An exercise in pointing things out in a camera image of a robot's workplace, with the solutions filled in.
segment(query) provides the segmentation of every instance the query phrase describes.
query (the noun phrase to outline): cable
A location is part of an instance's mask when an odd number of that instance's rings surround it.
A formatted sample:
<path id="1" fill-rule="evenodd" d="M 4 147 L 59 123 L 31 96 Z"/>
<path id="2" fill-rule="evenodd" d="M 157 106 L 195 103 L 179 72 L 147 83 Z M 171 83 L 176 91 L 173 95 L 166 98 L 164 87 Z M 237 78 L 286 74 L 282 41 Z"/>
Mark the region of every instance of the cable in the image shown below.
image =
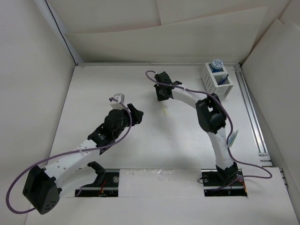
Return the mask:
<path id="1" fill-rule="evenodd" d="M 72 59 L 73 59 L 73 61 L 74 61 L 74 63 L 75 63 L 75 66 L 78 66 L 78 63 L 76 64 L 76 61 L 75 61 L 75 59 L 74 59 L 74 57 L 73 57 L 73 54 L 71 53 L 71 51 L 70 51 L 70 49 L 69 49 L 69 46 L 68 46 L 68 44 L 67 44 L 67 41 L 66 41 L 65 37 L 63 36 L 63 34 L 62 34 L 61 30 L 60 30 L 60 27 L 59 27 L 58 24 L 57 24 L 57 21 L 56 21 L 54 15 L 53 15 L 53 13 L 52 13 L 52 10 L 51 10 L 51 8 L 50 8 L 50 6 L 49 6 L 47 0 L 45 0 L 45 2 L 46 2 L 46 5 L 47 5 L 47 7 L 48 7 L 48 9 L 49 9 L 49 11 L 50 11 L 50 13 L 51 13 L 53 19 L 54 19 L 54 22 L 55 22 L 55 24 L 56 24 L 56 26 L 57 26 L 57 29 L 58 29 L 58 31 L 60 32 L 60 35 L 62 36 L 62 39 L 64 39 L 64 41 L 65 41 L 65 44 L 66 44 L 66 46 L 67 46 L 67 49 L 69 50 L 69 53 L 70 53 L 70 55 L 72 56 Z"/>
<path id="2" fill-rule="evenodd" d="M 102 186 L 101 186 L 101 189 L 98 191 L 98 197 L 102 194 L 102 190 L 104 188 L 104 186 L 106 185 L 107 183 L 107 178 L 105 179 L 105 181 L 103 182 Z"/>
<path id="3" fill-rule="evenodd" d="M 202 180 L 202 177 L 198 180 L 198 183 L 199 183 L 199 184 L 203 184 L 203 183 L 200 182 L 201 180 Z"/>
<path id="4" fill-rule="evenodd" d="M 179 88 L 179 89 L 182 89 L 182 90 L 186 90 L 186 91 L 189 91 L 189 92 L 193 92 L 193 93 L 200 93 L 200 94 L 204 94 L 204 95 L 207 95 L 209 96 L 210 98 L 212 98 L 218 106 L 220 106 L 220 108 L 223 110 L 224 114 L 226 115 L 228 121 L 229 121 L 229 124 L 230 124 L 230 132 L 229 132 L 229 135 L 227 136 L 227 139 L 226 139 L 226 145 L 229 146 L 229 138 L 231 136 L 231 134 L 233 133 L 233 122 L 229 116 L 229 114 L 227 113 L 227 111 L 225 110 L 225 108 L 222 106 L 222 104 L 215 98 L 213 97 L 211 94 L 205 92 L 205 91 L 200 91 L 200 90 L 191 90 L 191 89 L 187 89 L 187 88 L 183 88 L 181 86 L 176 86 L 176 85 L 170 85 L 170 84 L 165 84 L 165 83 L 161 83 L 161 82 L 157 82 L 156 80 L 154 80 L 153 78 L 151 78 L 148 73 L 155 73 L 157 74 L 157 72 L 155 72 L 154 70 L 148 70 L 146 71 L 146 76 L 148 77 L 148 79 L 150 79 L 151 81 L 153 81 L 154 83 L 157 83 L 159 85 L 162 85 L 162 86 L 167 86 L 167 87 L 172 87 L 172 88 Z M 240 163 L 240 164 L 243 164 L 243 165 L 248 165 L 248 166 L 253 166 L 253 167 L 257 167 L 259 169 L 262 169 L 264 170 L 265 172 L 267 172 L 270 176 L 269 177 L 263 177 L 263 176 L 255 176 L 255 175 L 245 175 L 245 176 L 240 176 L 238 177 L 237 179 L 235 179 L 233 182 L 231 182 L 230 184 L 226 185 L 226 186 L 223 186 L 223 187 L 219 187 L 219 188 L 216 188 L 214 190 L 221 190 L 227 186 L 230 186 L 232 185 L 234 182 L 238 181 L 238 180 L 242 180 L 243 178 L 246 178 L 246 177 L 252 177 L 252 178 L 261 178 L 261 179 L 271 179 L 273 177 L 273 175 L 265 168 L 263 168 L 262 166 L 259 166 L 259 165 L 255 165 L 255 164 L 251 164 L 251 163 L 244 163 L 244 162 L 241 162 L 241 161 L 238 161 L 237 159 L 235 159 L 230 151 L 230 148 L 228 147 L 227 148 L 228 150 L 228 153 L 229 153 L 229 156 L 232 158 L 232 160 L 236 163 Z"/>
<path id="5" fill-rule="evenodd" d="M 109 99 L 110 101 L 115 101 L 115 102 L 118 102 L 118 100 L 114 99 L 114 98 L 110 98 Z M 98 147 L 98 148 L 90 148 L 90 149 L 84 149 L 84 150 L 81 150 L 81 152 L 85 152 L 85 151 L 95 151 L 95 150 L 99 150 L 99 149 L 107 149 L 107 148 L 110 148 L 112 146 L 114 146 L 115 144 L 118 144 L 120 143 L 129 133 L 131 127 L 132 127 L 132 117 L 131 117 L 131 114 L 130 114 L 130 111 L 129 109 L 121 102 L 119 102 L 119 104 L 121 106 L 123 106 L 123 108 L 126 110 L 126 112 L 128 113 L 129 115 L 129 120 L 130 120 L 130 124 L 129 124 L 129 127 L 128 127 L 128 130 L 126 131 L 126 133 L 119 139 L 117 140 L 115 143 L 112 143 L 112 144 L 109 144 L 109 145 L 106 145 L 106 146 L 101 146 L 101 147 Z M 28 213 L 28 212 L 31 212 L 33 211 L 35 208 L 32 208 L 32 209 L 29 209 L 29 210 L 26 210 L 26 211 L 17 211 L 15 210 L 10 202 L 9 202 L 9 196 L 10 196 L 10 193 L 11 193 L 11 190 L 13 189 L 13 187 L 15 186 L 16 182 L 26 173 L 28 172 L 29 170 L 31 170 L 33 167 L 41 164 L 41 163 L 44 163 L 44 162 L 48 162 L 49 160 L 51 159 L 54 159 L 54 158 L 57 158 L 57 157 L 61 157 L 61 156 L 65 156 L 65 155 L 70 155 L 70 154 L 74 154 L 74 153 L 78 153 L 80 152 L 80 150 L 73 150 L 73 151 L 67 151 L 67 152 L 63 152 L 61 154 L 57 154 L 55 156 L 51 156 L 49 158 L 45 158 L 41 161 L 38 161 L 37 163 L 35 164 L 32 164 L 31 166 L 29 166 L 27 169 L 25 169 L 22 173 L 20 173 L 16 179 L 12 182 L 12 184 L 9 186 L 8 190 L 7 190 L 7 193 L 6 193 L 6 198 L 5 198 L 5 202 L 6 202 L 6 205 L 8 207 L 8 209 L 10 211 L 12 211 L 13 213 L 15 214 L 25 214 L 25 213 Z"/>
<path id="6" fill-rule="evenodd" d="M 80 187 L 80 190 L 79 190 L 78 193 L 75 195 L 75 197 L 78 197 L 82 191 L 83 191 L 83 188 Z"/>

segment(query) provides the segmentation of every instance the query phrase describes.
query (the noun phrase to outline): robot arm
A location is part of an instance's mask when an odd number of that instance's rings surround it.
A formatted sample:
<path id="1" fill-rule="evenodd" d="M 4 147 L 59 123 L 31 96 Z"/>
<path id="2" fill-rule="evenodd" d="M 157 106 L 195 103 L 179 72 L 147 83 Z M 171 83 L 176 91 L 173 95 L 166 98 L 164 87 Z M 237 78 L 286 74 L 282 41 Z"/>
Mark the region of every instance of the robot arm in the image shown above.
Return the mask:
<path id="1" fill-rule="evenodd" d="M 186 87 L 181 82 L 172 82 L 166 72 L 156 74 L 155 79 L 159 83 L 184 88 L 179 89 L 159 84 L 154 85 L 158 101 L 172 98 L 196 109 L 199 125 L 208 134 L 216 155 L 218 177 L 224 185 L 232 182 L 236 178 L 238 167 L 231 159 L 227 150 L 225 134 L 226 116 L 222 112 L 222 109 L 208 96 L 205 99 L 201 99 L 198 95 L 185 91 Z M 219 101 L 216 94 L 213 94 L 213 96 Z"/>
<path id="2" fill-rule="evenodd" d="M 91 149 L 111 145 L 120 136 L 122 131 L 129 127 L 128 112 L 119 103 L 124 102 L 124 95 L 117 94 L 113 97 L 118 102 L 112 101 L 112 110 L 101 124 L 78 149 Z M 141 123 L 143 112 L 128 104 L 132 117 L 132 126 Z M 64 156 L 43 168 L 33 167 L 28 174 L 23 195 L 38 210 L 40 214 L 48 213 L 58 203 L 60 197 L 86 184 L 104 179 L 105 169 L 95 160 L 106 149 L 81 151 Z"/>

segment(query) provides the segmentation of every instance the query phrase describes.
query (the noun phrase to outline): white foam board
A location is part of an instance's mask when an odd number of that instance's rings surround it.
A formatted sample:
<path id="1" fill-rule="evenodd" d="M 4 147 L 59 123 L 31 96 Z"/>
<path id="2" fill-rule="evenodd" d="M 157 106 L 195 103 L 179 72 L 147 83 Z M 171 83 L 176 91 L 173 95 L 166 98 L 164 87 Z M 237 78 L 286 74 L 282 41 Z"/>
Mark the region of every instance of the white foam board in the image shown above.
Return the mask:
<path id="1" fill-rule="evenodd" d="M 120 170 L 119 197 L 204 196 L 201 169 Z"/>
<path id="2" fill-rule="evenodd" d="M 211 14 L 239 11 L 267 6 L 265 17 L 257 33 L 255 44 L 278 18 L 290 0 L 157 0 L 162 25 L 190 20 Z"/>
<path id="3" fill-rule="evenodd" d="M 69 32 L 108 32 L 161 25 L 155 0 L 49 0 Z"/>
<path id="4" fill-rule="evenodd" d="M 275 21 L 243 65 L 245 79 L 300 191 L 298 143 L 300 30 Z"/>
<path id="5" fill-rule="evenodd" d="M 282 23 L 287 22 L 288 20 L 292 21 L 296 25 L 300 26 L 300 1 L 292 0 L 288 5 L 282 16 L 280 17 L 280 21 Z"/>
<path id="6" fill-rule="evenodd" d="M 254 181 L 249 197 L 63 198 L 45 215 L 30 213 L 26 225 L 297 225 L 280 172 L 270 170 L 274 178 Z"/>
<path id="7" fill-rule="evenodd" d="M 241 61 L 265 11 L 260 7 L 148 29 L 66 36 L 86 62 Z"/>
<path id="8" fill-rule="evenodd" d="M 141 125 L 97 160 L 104 168 L 176 169 L 215 168 L 216 158 L 207 134 L 200 128 L 194 108 L 180 101 L 158 102 L 153 82 L 145 71 L 166 71 L 172 80 L 194 90 L 205 90 L 200 79 L 203 64 L 120 65 L 76 67 L 70 84 L 51 155 L 72 150 L 96 129 L 111 110 L 108 98 L 123 93 L 126 103 L 144 112 Z M 248 114 L 233 67 L 227 72 L 234 84 L 222 104 L 239 129 L 232 146 L 236 158 L 259 164 Z M 241 166 L 245 174 L 264 171 Z"/>

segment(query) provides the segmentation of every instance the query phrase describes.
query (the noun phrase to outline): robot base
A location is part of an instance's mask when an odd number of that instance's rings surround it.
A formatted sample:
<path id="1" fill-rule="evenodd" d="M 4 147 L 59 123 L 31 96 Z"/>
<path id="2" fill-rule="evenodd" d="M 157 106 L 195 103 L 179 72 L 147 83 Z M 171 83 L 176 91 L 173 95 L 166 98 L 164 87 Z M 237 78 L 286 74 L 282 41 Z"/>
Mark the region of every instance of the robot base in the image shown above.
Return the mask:
<path id="1" fill-rule="evenodd" d="M 93 184 L 83 186 L 79 195 L 80 189 L 75 190 L 76 197 L 118 197 L 119 189 L 119 175 L 120 170 L 106 170 L 103 181 L 100 184 L 96 184 L 97 180 Z"/>
<path id="2" fill-rule="evenodd" d="M 239 170 L 238 175 L 243 175 L 242 171 Z M 223 181 L 218 177 L 217 170 L 202 170 L 202 178 L 199 180 L 203 181 L 204 195 L 209 196 L 247 196 L 247 191 L 243 183 L 237 181 L 232 185 L 225 187 L 221 190 L 215 190 L 218 187 L 224 186 Z"/>

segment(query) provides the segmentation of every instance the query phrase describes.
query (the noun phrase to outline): white tabletop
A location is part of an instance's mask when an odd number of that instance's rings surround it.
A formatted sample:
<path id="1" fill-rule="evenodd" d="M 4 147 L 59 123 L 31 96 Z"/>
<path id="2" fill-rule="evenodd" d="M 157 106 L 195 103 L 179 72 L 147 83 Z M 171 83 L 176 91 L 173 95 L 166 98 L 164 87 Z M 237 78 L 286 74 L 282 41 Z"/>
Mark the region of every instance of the white tabletop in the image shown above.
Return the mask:
<path id="1" fill-rule="evenodd" d="M 215 156 L 210 140 L 206 133 L 200 128 L 195 109 L 185 105 L 182 102 L 175 100 L 167 100 L 158 102 L 156 98 L 154 83 L 148 80 L 144 72 L 146 70 L 155 70 L 158 72 L 166 71 L 172 81 L 179 80 L 188 88 L 194 90 L 205 90 L 200 79 L 202 71 L 201 64 L 193 65 L 101 65 L 101 66 L 78 66 L 75 68 L 74 75 L 67 94 L 67 99 L 61 115 L 59 127 L 54 140 L 51 155 L 55 155 L 64 151 L 73 150 L 83 140 L 94 131 L 104 120 L 105 116 L 111 110 L 108 98 L 116 93 L 125 94 L 126 104 L 132 103 L 136 109 L 144 112 L 144 117 L 140 125 L 132 127 L 131 132 L 124 141 L 113 146 L 105 154 L 103 154 L 98 162 L 104 168 L 120 168 L 120 169 L 178 169 L 178 168 L 215 168 Z M 252 130 L 249 123 L 248 114 L 244 105 L 240 88 L 236 79 L 236 75 L 232 66 L 226 67 L 227 72 L 234 84 L 231 92 L 226 99 L 222 100 L 222 104 L 231 116 L 235 129 L 239 129 L 238 137 L 232 147 L 232 154 L 241 161 L 246 161 L 254 164 L 260 163 L 258 158 L 257 146 L 254 142 Z M 166 109 L 166 114 L 163 112 L 162 105 Z M 264 171 L 255 169 L 249 166 L 241 166 L 243 173 L 253 175 L 267 175 Z M 187 224 L 199 224 L 201 219 L 205 224 L 208 221 L 214 221 L 211 224 L 217 224 L 213 214 L 207 215 L 208 211 L 221 213 L 223 219 L 235 221 L 233 215 L 239 214 L 239 204 L 244 209 L 240 213 L 247 211 L 249 214 L 240 219 L 251 218 L 244 224 L 297 224 L 297 219 L 293 212 L 288 193 L 282 182 L 278 169 L 272 169 L 275 178 L 271 180 L 249 179 L 246 181 L 248 187 L 248 198 L 239 197 L 218 197 L 209 198 L 204 195 L 198 195 L 201 198 L 199 201 L 193 197 L 186 197 L 182 201 L 182 197 L 176 199 L 159 199 L 145 200 L 144 198 L 65 198 L 61 199 L 56 206 L 60 210 L 52 210 L 46 214 L 45 223 L 52 224 L 47 217 L 56 217 L 56 223 L 59 223 L 57 218 L 63 221 L 63 224 L 82 224 L 84 218 L 91 219 L 91 210 L 99 218 L 107 215 L 105 212 L 118 207 L 117 212 L 124 211 L 129 216 L 121 216 L 123 222 L 131 222 L 132 224 L 142 224 L 136 207 L 140 204 L 144 205 L 145 219 L 149 219 L 159 210 L 166 210 L 166 217 L 160 223 L 156 220 L 148 220 L 149 224 L 166 224 L 167 217 L 172 212 L 164 207 L 158 207 L 155 210 L 147 209 L 161 206 L 170 206 L 174 204 L 191 205 L 193 207 L 193 216 L 190 217 L 187 213 L 190 208 L 184 210 Z M 229 212 L 222 208 L 226 208 L 226 204 L 232 204 L 234 211 Z M 133 207 L 132 210 L 126 209 L 126 205 Z M 95 205 L 98 205 L 103 210 L 102 214 L 97 215 Z M 74 209 L 74 213 L 69 214 L 68 207 Z M 266 208 L 267 212 L 261 214 L 262 208 Z M 180 207 L 174 209 L 174 213 L 179 213 Z M 184 221 L 180 216 L 174 217 L 178 221 Z M 114 220 L 104 217 L 106 223 L 114 224 Z M 37 212 L 29 215 L 27 224 L 40 224 L 43 219 L 40 218 Z"/>

